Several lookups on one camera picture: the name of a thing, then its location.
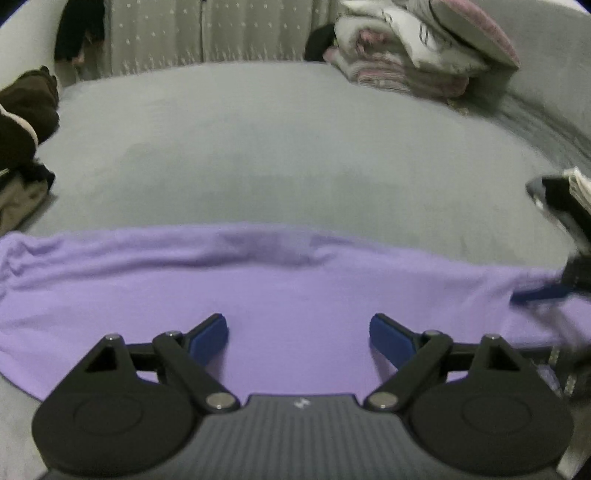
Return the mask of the white floral pillow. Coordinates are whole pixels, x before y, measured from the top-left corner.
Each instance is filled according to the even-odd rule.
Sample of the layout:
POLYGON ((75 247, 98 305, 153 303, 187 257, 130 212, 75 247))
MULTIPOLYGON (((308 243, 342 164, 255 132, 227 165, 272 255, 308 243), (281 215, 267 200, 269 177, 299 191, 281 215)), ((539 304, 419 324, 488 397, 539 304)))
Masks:
POLYGON ((346 14, 383 21, 419 70, 470 77, 489 69, 477 51, 460 46, 449 34, 392 1, 342 1, 341 5, 346 14))

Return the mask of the black garment by curtain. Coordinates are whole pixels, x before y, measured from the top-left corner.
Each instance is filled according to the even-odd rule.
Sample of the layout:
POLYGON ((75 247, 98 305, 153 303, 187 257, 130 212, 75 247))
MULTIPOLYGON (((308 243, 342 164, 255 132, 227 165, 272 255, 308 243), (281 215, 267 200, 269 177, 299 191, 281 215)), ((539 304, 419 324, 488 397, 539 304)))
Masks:
POLYGON ((335 42, 335 24, 329 23, 318 27, 308 35, 304 47, 305 62, 324 62, 325 51, 335 42))

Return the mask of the grey quilted blanket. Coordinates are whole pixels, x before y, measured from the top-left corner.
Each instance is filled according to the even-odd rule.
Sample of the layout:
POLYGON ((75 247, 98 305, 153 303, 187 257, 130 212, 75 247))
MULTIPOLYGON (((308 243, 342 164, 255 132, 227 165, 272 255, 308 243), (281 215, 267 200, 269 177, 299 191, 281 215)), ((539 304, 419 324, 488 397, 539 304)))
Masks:
POLYGON ((517 70, 494 67, 465 102, 560 169, 590 174, 590 15, 552 1, 479 1, 516 48, 517 70))

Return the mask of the folded floral quilt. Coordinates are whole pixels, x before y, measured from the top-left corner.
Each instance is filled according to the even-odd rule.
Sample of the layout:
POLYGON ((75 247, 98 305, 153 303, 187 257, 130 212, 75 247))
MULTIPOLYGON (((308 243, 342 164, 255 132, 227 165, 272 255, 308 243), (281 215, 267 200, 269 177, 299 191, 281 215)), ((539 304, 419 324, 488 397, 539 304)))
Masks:
POLYGON ((335 21, 334 32, 335 40, 322 58, 349 82, 443 100, 462 96, 468 87, 467 76, 415 67, 403 43, 383 20, 341 16, 335 21))

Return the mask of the black hanging coat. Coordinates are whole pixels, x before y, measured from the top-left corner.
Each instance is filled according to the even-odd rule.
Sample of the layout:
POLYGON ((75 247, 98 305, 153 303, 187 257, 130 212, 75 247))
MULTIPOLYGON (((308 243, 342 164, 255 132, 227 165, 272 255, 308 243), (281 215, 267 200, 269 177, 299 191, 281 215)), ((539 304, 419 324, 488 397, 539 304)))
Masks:
POLYGON ((103 42, 104 19, 103 0, 68 0, 56 34, 54 60, 71 62, 81 56, 85 44, 103 42))

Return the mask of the black and beige jacket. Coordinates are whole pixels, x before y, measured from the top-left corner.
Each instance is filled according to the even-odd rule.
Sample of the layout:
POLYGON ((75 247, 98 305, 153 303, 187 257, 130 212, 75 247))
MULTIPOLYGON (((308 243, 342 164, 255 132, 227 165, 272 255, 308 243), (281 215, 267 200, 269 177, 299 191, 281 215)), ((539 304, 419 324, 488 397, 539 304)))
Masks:
POLYGON ((16 230, 45 202, 55 174, 36 159, 59 126, 57 78, 41 66, 1 91, 1 233, 16 230))

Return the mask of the purple pants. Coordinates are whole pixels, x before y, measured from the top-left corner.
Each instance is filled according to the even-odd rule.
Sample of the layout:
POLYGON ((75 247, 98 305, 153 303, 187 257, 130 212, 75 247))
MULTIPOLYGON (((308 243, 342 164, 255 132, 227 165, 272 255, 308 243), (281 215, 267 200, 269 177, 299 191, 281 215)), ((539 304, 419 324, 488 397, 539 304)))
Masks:
POLYGON ((1 371, 44 399, 106 334, 149 342, 219 313, 229 342, 209 368, 238 397, 363 397, 392 371, 370 347, 377 313, 459 342, 587 344, 588 301, 510 305, 552 276, 280 227, 13 233, 1 241, 1 371))

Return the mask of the grey dotted curtain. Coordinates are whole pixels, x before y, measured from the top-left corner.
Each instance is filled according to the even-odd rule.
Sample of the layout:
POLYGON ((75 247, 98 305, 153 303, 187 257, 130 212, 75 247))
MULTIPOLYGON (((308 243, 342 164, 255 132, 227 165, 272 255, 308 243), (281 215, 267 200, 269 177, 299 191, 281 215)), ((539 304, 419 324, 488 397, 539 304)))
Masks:
POLYGON ((106 3, 104 73, 125 76, 209 62, 300 61, 338 1, 131 0, 106 3))

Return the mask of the pink grey pillow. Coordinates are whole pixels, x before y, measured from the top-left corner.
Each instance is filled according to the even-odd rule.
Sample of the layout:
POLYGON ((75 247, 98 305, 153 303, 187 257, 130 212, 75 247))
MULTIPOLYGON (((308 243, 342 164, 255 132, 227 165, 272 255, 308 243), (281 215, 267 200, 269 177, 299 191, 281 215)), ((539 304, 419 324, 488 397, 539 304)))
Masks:
POLYGON ((438 23, 456 38, 492 60, 512 68, 521 65, 519 55, 504 30, 472 1, 430 1, 438 23))

